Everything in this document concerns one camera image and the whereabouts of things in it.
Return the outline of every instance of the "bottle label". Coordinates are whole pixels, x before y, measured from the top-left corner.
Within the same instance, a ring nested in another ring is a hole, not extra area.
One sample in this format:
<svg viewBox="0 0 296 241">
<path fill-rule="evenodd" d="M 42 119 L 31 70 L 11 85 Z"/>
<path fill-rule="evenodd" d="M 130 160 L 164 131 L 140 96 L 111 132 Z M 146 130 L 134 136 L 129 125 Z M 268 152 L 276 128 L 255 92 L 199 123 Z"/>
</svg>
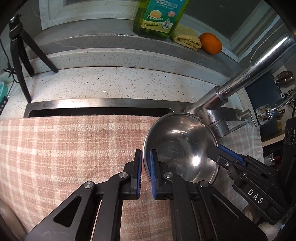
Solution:
<svg viewBox="0 0 296 241">
<path fill-rule="evenodd" d="M 184 3 L 185 0 L 150 0 L 142 28 L 168 33 Z"/>
</svg>

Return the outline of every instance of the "blue gripper pad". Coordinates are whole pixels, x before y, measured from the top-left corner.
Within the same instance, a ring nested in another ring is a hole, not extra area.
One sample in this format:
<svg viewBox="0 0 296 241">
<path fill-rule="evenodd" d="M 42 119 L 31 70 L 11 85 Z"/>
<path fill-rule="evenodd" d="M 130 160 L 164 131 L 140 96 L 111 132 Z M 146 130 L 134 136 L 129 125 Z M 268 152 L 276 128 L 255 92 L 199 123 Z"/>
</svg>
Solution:
<svg viewBox="0 0 296 241">
<path fill-rule="evenodd" d="M 227 147 L 221 145 L 221 144 L 218 144 L 218 147 L 222 150 L 222 151 L 225 151 L 227 154 L 231 155 L 233 158 L 237 159 L 240 161 L 240 163 L 245 166 L 247 163 L 246 161 L 240 156 L 238 155 L 237 153 L 235 153 L 234 151 L 228 149 Z"/>
<path fill-rule="evenodd" d="M 150 151 L 149 158 L 150 158 L 150 175 L 151 175 L 152 195 L 153 195 L 153 198 L 156 198 L 155 172 L 154 172 L 154 161 L 153 161 L 152 151 Z"/>
<path fill-rule="evenodd" d="M 141 193 L 141 179 L 142 179 L 142 151 L 139 158 L 138 173 L 137 173 L 137 197 L 140 197 Z"/>
</svg>

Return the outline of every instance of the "stainless steel bowl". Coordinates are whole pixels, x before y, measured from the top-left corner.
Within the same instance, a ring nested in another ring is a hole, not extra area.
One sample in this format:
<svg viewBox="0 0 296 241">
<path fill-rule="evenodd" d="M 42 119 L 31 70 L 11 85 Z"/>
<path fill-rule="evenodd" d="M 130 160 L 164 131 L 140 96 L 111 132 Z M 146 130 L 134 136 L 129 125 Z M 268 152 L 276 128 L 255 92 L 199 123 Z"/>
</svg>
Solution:
<svg viewBox="0 0 296 241">
<path fill-rule="evenodd" d="M 158 119 L 150 128 L 143 146 L 144 166 L 150 178 L 149 152 L 156 149 L 159 161 L 186 181 L 212 183 L 219 165 L 206 155 L 209 145 L 218 145 L 210 128 L 198 117 L 174 112 Z"/>
</svg>

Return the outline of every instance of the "metal screw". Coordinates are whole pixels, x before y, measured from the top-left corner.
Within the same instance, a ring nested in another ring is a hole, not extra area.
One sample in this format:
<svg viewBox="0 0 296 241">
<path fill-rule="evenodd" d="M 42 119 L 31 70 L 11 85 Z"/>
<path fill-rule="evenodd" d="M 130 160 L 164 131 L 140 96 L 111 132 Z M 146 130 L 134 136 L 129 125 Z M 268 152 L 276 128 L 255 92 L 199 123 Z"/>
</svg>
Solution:
<svg viewBox="0 0 296 241">
<path fill-rule="evenodd" d="M 87 182 L 85 182 L 85 183 L 83 184 L 83 186 L 84 186 L 85 188 L 91 188 L 93 185 L 94 185 L 94 183 L 91 182 L 91 181 L 87 181 Z"/>
<path fill-rule="evenodd" d="M 128 177 L 128 174 L 126 172 L 121 172 L 121 173 L 119 173 L 119 177 L 126 178 L 126 177 Z"/>
<path fill-rule="evenodd" d="M 209 183 L 207 181 L 200 181 L 200 186 L 202 188 L 207 188 L 209 186 Z"/>
<path fill-rule="evenodd" d="M 166 177 L 166 178 L 171 178 L 171 177 L 173 177 L 173 175 L 174 175 L 174 174 L 171 173 L 171 172 L 166 172 L 166 173 L 165 173 L 165 177 Z"/>
</svg>

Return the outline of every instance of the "windowsill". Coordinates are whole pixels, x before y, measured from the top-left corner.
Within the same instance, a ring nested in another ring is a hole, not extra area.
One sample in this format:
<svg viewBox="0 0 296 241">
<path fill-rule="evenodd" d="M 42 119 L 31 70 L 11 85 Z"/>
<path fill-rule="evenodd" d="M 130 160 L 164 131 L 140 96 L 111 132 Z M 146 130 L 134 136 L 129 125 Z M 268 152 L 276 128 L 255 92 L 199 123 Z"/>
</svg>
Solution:
<svg viewBox="0 0 296 241">
<path fill-rule="evenodd" d="M 125 48 L 165 54 L 207 67 L 229 78 L 238 73 L 239 64 L 220 53 L 208 55 L 202 49 L 193 51 L 170 39 L 143 38 L 132 31 L 133 21 L 123 19 L 89 19 L 56 25 L 43 30 L 36 43 L 46 55 L 86 48 Z M 36 55 L 27 50 L 29 59 Z"/>
</svg>

